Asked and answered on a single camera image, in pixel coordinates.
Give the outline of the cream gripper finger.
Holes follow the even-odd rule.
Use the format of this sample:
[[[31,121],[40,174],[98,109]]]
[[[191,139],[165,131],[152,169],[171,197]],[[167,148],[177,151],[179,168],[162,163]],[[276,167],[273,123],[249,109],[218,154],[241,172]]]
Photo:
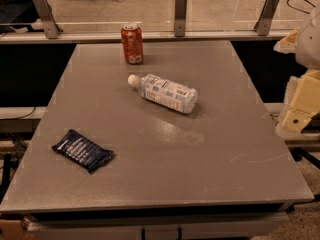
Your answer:
[[[295,53],[298,32],[299,27],[293,29],[288,35],[274,45],[273,50],[283,54]]]
[[[296,136],[319,113],[320,71],[308,69],[301,77],[290,77],[275,131],[280,137]]]

